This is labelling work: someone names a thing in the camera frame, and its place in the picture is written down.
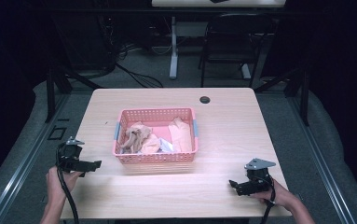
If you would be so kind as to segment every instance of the pink basket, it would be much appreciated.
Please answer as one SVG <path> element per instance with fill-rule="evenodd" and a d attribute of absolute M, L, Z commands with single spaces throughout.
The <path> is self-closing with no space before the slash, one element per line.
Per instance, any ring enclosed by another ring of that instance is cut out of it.
<path fill-rule="evenodd" d="M 152 154 L 121 154 L 121 146 L 128 140 L 125 132 L 134 123 L 140 121 L 151 127 L 153 133 L 166 140 L 171 140 L 169 124 L 179 117 L 190 126 L 192 140 L 191 152 L 152 153 Z M 193 161 L 198 151 L 198 130 L 195 113 L 192 108 L 150 108 L 122 110 L 115 129 L 113 154 L 122 163 L 149 163 L 168 161 Z"/>

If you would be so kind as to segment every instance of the tabletop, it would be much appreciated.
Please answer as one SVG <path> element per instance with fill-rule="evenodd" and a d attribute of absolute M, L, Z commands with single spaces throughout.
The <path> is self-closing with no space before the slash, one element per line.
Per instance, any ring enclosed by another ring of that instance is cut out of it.
<path fill-rule="evenodd" d="M 153 7 L 283 7 L 285 0 L 152 0 Z"/>
<path fill-rule="evenodd" d="M 200 101 L 207 96 L 208 104 Z M 122 164 L 113 155 L 121 110 L 191 107 L 199 150 L 191 162 Z M 76 139 L 85 142 L 82 161 L 103 161 L 79 178 L 72 195 L 80 218 L 261 217 L 266 207 L 238 196 L 228 180 L 247 182 L 244 165 L 273 161 L 269 173 L 286 182 L 252 89 L 100 89 L 89 101 Z M 290 216 L 279 206 L 273 216 Z M 62 218 L 72 218 L 67 202 Z"/>

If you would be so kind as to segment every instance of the table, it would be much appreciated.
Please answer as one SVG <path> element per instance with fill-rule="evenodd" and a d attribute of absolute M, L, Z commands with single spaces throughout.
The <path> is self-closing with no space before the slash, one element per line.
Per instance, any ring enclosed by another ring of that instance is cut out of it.
<path fill-rule="evenodd" d="M 213 3 L 211 0 L 152 0 L 152 7 L 283 7 L 285 0 L 228 0 Z M 200 26 L 201 35 L 204 35 L 206 23 Z M 178 52 L 176 47 L 177 23 L 172 17 L 172 62 L 170 64 L 170 78 L 177 78 Z"/>
<path fill-rule="evenodd" d="M 200 102 L 208 96 L 208 104 Z M 122 164 L 113 140 L 122 109 L 192 107 L 199 151 L 192 162 Z M 80 218 L 261 217 L 266 207 L 238 196 L 228 180 L 247 182 L 253 158 L 274 161 L 270 174 L 286 187 L 254 91 L 247 88 L 100 89 L 89 101 L 76 139 L 82 161 L 103 161 L 76 183 L 72 194 Z M 273 207 L 271 216 L 290 216 Z M 62 218 L 72 218 L 67 202 Z"/>

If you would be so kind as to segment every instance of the hand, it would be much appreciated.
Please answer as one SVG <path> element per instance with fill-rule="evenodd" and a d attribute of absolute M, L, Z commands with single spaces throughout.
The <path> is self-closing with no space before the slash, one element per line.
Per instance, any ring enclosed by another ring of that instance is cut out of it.
<path fill-rule="evenodd" d="M 279 182 L 273 179 L 274 189 L 276 190 L 276 197 L 274 199 L 274 203 L 280 206 L 283 206 L 289 211 L 289 204 L 298 200 L 295 195 L 289 192 L 286 188 L 284 188 Z M 259 199 L 261 203 L 265 203 L 266 200 L 270 200 L 271 198 L 271 188 L 268 191 L 258 192 L 252 194 L 251 197 Z"/>
<path fill-rule="evenodd" d="M 82 175 L 82 172 L 72 172 L 70 174 L 62 172 L 65 184 L 70 192 L 74 189 L 76 185 L 76 180 Z M 57 167 L 53 166 L 49 169 L 46 175 L 47 185 L 48 185 L 48 197 L 54 198 L 65 198 L 64 190 L 62 190 L 62 184 L 60 183 L 59 177 L 57 175 Z"/>
<path fill-rule="evenodd" d="M 273 180 L 276 197 L 274 203 L 283 206 L 290 211 L 295 218 L 297 224 L 311 224 L 315 223 L 309 214 L 307 207 L 294 194 L 284 188 L 279 182 Z M 264 192 L 251 194 L 251 197 L 257 198 L 264 203 L 265 200 L 270 200 L 272 189 Z"/>
<path fill-rule="evenodd" d="M 74 189 L 80 175 L 82 175 L 82 172 L 72 172 L 70 174 L 63 172 L 64 181 L 70 192 Z M 64 190 L 62 190 L 56 166 L 49 169 L 46 179 L 48 185 L 48 204 L 45 207 L 41 223 L 59 223 L 66 196 Z"/>

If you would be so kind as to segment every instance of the cloth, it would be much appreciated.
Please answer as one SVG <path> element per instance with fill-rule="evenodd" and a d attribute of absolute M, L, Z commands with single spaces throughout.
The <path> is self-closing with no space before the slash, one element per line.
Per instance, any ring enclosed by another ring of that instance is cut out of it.
<path fill-rule="evenodd" d="M 170 143 L 164 138 L 159 138 L 159 140 L 160 140 L 160 150 L 162 152 L 174 152 L 174 149 L 172 148 L 172 143 Z"/>
<path fill-rule="evenodd" d="M 191 152 L 192 141 L 190 136 L 190 126 L 183 122 L 181 118 L 175 118 L 169 124 L 172 135 L 172 148 L 174 152 Z"/>
<path fill-rule="evenodd" d="M 143 147 L 144 140 L 151 134 L 152 129 L 138 121 L 129 127 L 125 134 L 129 137 L 123 146 L 123 151 L 130 150 L 131 154 L 137 153 Z"/>
<path fill-rule="evenodd" d="M 148 138 L 146 138 L 143 142 L 143 146 L 141 147 L 141 153 L 143 154 L 151 154 L 156 153 L 160 149 L 160 140 L 154 134 L 150 134 Z"/>

